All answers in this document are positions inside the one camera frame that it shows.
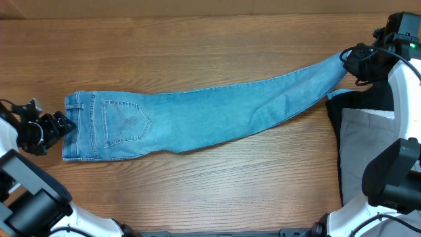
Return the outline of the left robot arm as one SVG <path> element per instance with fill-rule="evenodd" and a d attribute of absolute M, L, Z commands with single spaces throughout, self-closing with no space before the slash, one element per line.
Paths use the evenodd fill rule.
<path fill-rule="evenodd" d="M 76 125 L 32 99 L 1 106 L 1 230 L 9 236 L 129 237 L 138 233 L 75 205 L 68 190 L 21 153 L 46 155 Z"/>

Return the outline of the light blue denim jeans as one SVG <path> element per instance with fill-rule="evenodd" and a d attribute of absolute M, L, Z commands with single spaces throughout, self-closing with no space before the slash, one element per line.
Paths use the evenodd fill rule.
<path fill-rule="evenodd" d="M 259 133 L 318 103 L 345 77 L 339 55 L 255 82 L 184 92 L 78 91 L 65 99 L 76 124 L 65 161 L 118 161 L 181 153 Z"/>

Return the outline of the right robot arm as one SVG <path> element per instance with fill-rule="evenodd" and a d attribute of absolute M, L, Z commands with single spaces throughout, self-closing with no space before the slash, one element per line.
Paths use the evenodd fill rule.
<path fill-rule="evenodd" d="M 374 43 L 335 58 L 334 68 L 367 86 L 327 103 L 343 205 L 296 236 L 420 235 L 419 27 L 418 14 L 391 14 Z"/>

